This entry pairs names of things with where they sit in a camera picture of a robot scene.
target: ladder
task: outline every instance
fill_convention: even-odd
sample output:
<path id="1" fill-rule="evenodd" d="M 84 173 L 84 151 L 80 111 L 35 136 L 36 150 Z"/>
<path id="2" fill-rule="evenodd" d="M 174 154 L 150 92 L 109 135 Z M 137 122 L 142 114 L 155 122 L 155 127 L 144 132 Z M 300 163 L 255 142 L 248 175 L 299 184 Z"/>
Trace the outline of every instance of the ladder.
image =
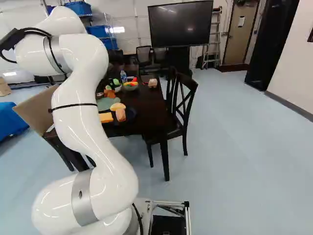
<path id="1" fill-rule="evenodd" d="M 217 68 L 220 65 L 220 43 L 221 43 L 221 33 L 220 33 L 220 23 L 221 23 L 221 13 L 222 13 L 222 7 L 219 6 L 218 8 L 213 8 L 212 11 L 212 18 L 214 16 L 217 16 L 217 21 L 211 23 L 211 27 L 215 27 L 216 30 L 214 32 L 210 32 L 211 35 L 215 35 L 214 41 L 210 42 L 208 44 L 203 45 L 202 48 L 202 69 L 208 68 L 208 63 L 214 62 L 214 67 Z"/>

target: silver joint ring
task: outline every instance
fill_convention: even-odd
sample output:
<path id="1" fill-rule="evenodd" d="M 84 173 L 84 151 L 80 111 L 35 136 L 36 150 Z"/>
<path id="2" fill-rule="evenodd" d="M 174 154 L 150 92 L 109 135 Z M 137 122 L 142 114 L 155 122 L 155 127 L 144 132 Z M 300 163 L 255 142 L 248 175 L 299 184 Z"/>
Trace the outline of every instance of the silver joint ring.
<path id="1" fill-rule="evenodd" d="M 90 176 L 93 169 L 79 172 L 72 186 L 72 209 L 80 226 L 95 223 L 98 220 L 93 212 L 90 201 Z"/>
<path id="2" fill-rule="evenodd" d="M 59 36 L 52 36 L 50 39 L 48 37 L 44 38 L 44 48 L 47 58 L 58 73 L 69 73 L 72 72 L 68 67 L 64 56 L 61 52 L 59 44 Z"/>

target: wooden door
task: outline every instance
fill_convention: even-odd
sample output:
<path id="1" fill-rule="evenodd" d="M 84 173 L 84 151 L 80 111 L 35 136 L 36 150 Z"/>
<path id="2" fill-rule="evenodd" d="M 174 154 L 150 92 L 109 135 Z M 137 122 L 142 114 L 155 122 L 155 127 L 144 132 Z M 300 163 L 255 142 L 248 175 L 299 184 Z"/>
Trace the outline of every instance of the wooden door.
<path id="1" fill-rule="evenodd" d="M 257 7 L 256 1 L 248 2 L 243 6 L 234 5 L 223 65 L 244 62 Z"/>

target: blue mat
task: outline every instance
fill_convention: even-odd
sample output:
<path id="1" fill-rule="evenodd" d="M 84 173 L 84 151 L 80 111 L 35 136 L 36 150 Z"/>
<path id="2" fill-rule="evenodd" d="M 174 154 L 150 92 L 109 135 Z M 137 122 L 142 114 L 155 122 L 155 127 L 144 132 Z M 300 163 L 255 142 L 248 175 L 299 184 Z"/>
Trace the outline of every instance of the blue mat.
<path id="1" fill-rule="evenodd" d="M 10 135 L 18 135 L 29 126 L 13 111 L 13 102 L 0 103 L 0 141 Z"/>

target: cardboard box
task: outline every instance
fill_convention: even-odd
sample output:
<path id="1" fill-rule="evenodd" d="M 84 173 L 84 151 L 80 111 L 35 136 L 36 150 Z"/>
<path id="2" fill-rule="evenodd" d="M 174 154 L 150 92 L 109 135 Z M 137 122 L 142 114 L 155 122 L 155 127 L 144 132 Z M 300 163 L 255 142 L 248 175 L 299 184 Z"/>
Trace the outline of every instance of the cardboard box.
<path id="1" fill-rule="evenodd" d="M 5 82 L 3 77 L 0 77 L 0 96 L 5 96 L 7 94 L 11 94 L 11 88 Z"/>

